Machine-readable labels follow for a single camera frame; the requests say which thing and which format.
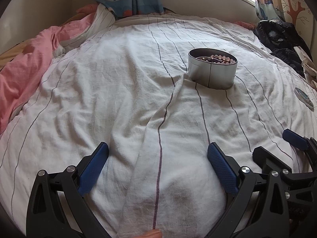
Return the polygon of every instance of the white fabric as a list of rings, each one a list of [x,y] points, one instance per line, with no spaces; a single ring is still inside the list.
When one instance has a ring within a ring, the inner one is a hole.
[[[189,79],[193,47],[237,57],[231,89]],[[209,142],[255,172],[251,152],[258,146],[294,172],[306,168],[303,155],[282,139],[286,128],[315,136],[316,113],[297,99],[295,87],[316,103],[315,91],[240,26],[175,14],[120,20],[53,60],[8,125],[0,139],[1,203],[25,232],[37,172],[63,171],[105,141],[110,157],[86,199],[112,237],[152,229],[157,198],[155,227],[164,237],[204,237],[225,207],[206,156]]]
[[[294,47],[304,68],[304,75],[307,83],[315,90],[317,90],[317,68],[310,60],[310,57],[301,47]]]
[[[64,53],[69,52],[75,48],[78,48],[87,38],[95,35],[100,30],[108,28],[109,26],[115,23],[114,15],[106,8],[104,5],[99,4],[95,14],[95,18],[91,26],[89,26],[83,33],[80,33],[78,36],[73,37],[70,40],[65,40],[60,42],[61,51],[55,51],[53,54],[55,57],[60,56]]]

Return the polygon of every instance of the pink blanket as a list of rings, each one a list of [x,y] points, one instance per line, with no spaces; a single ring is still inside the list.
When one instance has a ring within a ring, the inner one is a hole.
[[[91,26],[97,7],[88,9],[94,12],[82,20],[43,30],[21,54],[0,71],[0,136],[6,129],[12,112],[25,104],[36,91],[60,42],[78,36]]]

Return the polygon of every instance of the bed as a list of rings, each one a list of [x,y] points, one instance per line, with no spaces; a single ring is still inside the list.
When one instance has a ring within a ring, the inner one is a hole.
[[[164,237],[204,237],[225,207],[206,158],[211,142],[255,172],[258,146],[295,173],[309,170],[282,132],[314,136],[316,112],[294,88],[314,104],[316,92],[251,31],[174,13],[114,21],[100,4],[85,34],[61,46],[65,53],[55,54],[0,139],[0,202],[22,233],[37,172],[76,165],[101,141],[110,156],[85,199],[112,237],[152,228]],[[198,47],[237,57],[232,88],[191,81],[188,51]]]

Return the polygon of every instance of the blue clamp pad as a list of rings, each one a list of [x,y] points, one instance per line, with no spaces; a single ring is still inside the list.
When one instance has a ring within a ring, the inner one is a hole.
[[[208,146],[207,158],[225,191],[234,195],[237,194],[239,191],[237,187],[237,176],[216,143],[213,142]]]
[[[282,136],[284,140],[286,140],[288,143],[298,148],[299,150],[304,151],[308,149],[307,141],[302,136],[291,131],[290,129],[284,130]]]
[[[109,148],[106,143],[103,143],[96,153],[93,154],[92,159],[83,170],[79,178],[78,191],[81,196],[89,193],[103,169],[109,156]]]

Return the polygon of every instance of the floral curtain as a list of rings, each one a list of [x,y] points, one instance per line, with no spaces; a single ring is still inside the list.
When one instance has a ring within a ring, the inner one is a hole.
[[[294,24],[298,34],[310,48],[314,17],[304,0],[256,0],[260,20],[282,20]]]

